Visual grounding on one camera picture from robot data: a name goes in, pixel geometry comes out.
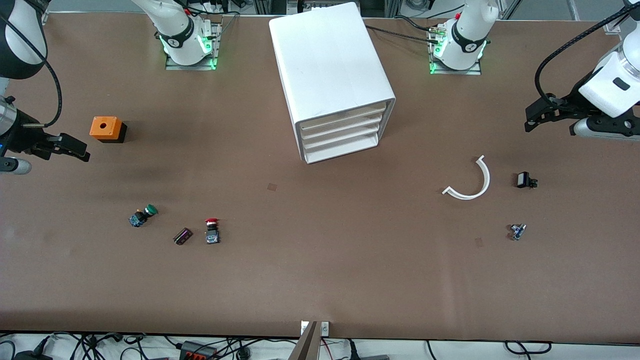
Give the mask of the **black red power strip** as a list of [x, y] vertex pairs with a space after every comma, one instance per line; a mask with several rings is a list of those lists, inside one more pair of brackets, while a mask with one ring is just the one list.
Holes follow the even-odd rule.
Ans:
[[182, 342], [179, 344], [179, 350], [178, 360], [213, 360], [218, 353], [215, 347], [193, 341]]

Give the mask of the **white drawer cabinet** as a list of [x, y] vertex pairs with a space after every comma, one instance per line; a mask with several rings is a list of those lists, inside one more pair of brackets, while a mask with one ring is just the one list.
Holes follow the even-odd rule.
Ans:
[[386, 102], [379, 143], [396, 96], [358, 6], [346, 2], [273, 18], [269, 30], [301, 159], [302, 122]]

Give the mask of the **green push button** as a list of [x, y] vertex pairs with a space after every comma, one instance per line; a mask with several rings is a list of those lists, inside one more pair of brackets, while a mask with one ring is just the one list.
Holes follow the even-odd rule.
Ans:
[[148, 219], [158, 214], [157, 208], [149, 203], [146, 207], [142, 209], [138, 209], [134, 214], [132, 214], [128, 221], [130, 225], [134, 228], [142, 227]]

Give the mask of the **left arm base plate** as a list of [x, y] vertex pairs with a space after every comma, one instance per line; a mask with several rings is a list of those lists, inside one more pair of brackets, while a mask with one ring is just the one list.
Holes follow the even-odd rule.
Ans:
[[429, 53], [429, 71], [432, 75], [473, 75], [482, 74], [481, 59], [487, 39], [467, 43], [461, 47], [450, 37], [451, 27], [440, 23], [431, 27], [427, 39], [435, 41], [427, 45]]

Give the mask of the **white plastic drawer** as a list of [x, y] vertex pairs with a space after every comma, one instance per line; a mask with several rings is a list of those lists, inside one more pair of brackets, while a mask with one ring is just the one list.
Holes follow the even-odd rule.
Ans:
[[352, 120], [365, 116], [374, 116], [376, 114], [383, 113], [386, 108], [386, 102], [378, 102], [372, 105], [366, 105], [364, 107], [350, 109], [347, 111], [340, 111], [327, 116], [302, 121], [299, 127], [301, 131], [320, 129], [328, 125], [333, 125], [334, 123], [340, 123], [342, 121]]
[[350, 128], [354, 128], [355, 126], [374, 125], [374, 124], [379, 124], [380, 126], [382, 118], [383, 118], [383, 114], [382, 112], [379, 112], [378, 114], [375, 114], [375, 115], [362, 116], [362, 117], [354, 118], [352, 120], [343, 120], [338, 123], [330, 124], [328, 126], [325, 126], [319, 129], [302, 130], [301, 139], [306, 139], [308, 137], [318, 136], [318, 135], [322, 135], [329, 132], [336, 132], [338, 130], [350, 129]]
[[322, 162], [330, 158], [342, 157], [343, 155], [374, 148], [378, 145], [378, 142], [379, 139], [377, 133], [348, 137], [326, 145], [320, 145], [309, 149], [304, 148], [302, 151], [302, 159], [307, 164]]
[[379, 123], [374, 123], [369, 125], [359, 125], [349, 129], [331, 131], [302, 139], [302, 148], [304, 148], [305, 151], [311, 151], [316, 148], [329, 146], [336, 142], [347, 141], [354, 137], [376, 134], [379, 129]]

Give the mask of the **brown wooden post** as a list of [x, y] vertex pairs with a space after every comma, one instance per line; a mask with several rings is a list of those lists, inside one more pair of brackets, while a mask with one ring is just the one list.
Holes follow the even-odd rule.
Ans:
[[309, 321], [304, 335], [300, 336], [287, 360], [319, 360], [322, 342], [321, 321]]

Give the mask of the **orange black button box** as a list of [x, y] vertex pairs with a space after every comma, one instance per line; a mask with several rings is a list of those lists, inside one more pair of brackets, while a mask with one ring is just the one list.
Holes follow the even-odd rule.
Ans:
[[123, 144], [128, 126], [116, 116], [95, 116], [89, 135], [106, 144]]

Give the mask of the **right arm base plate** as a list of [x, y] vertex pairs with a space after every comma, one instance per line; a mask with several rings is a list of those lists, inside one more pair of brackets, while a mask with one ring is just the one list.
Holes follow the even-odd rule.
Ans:
[[168, 54], [166, 54], [166, 61], [164, 68], [168, 71], [215, 71], [218, 66], [218, 55], [220, 49], [220, 39], [222, 34], [222, 24], [218, 22], [211, 23], [210, 20], [205, 20], [205, 23], [210, 25], [210, 29], [205, 31], [206, 38], [199, 37], [201, 47], [205, 52], [205, 56], [199, 60], [198, 63], [190, 65], [182, 65], [176, 63]]

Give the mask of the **white curved plastic strip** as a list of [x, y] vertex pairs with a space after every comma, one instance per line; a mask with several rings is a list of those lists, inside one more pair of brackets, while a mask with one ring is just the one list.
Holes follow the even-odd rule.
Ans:
[[470, 201], [473, 199], [480, 198], [480, 196], [484, 195], [490, 187], [490, 180], [491, 180], [490, 170], [485, 162], [484, 155], [480, 155], [480, 157], [476, 159], [475, 163], [478, 165], [478, 168], [480, 168], [480, 171], [482, 172], [482, 175], [483, 175], [483, 183], [482, 183], [482, 187], [480, 188], [480, 191], [478, 191], [475, 194], [462, 194], [459, 191], [452, 188], [451, 186], [448, 186], [441, 192], [441, 194], [448, 195], [451, 198], [458, 199], [461, 201]]

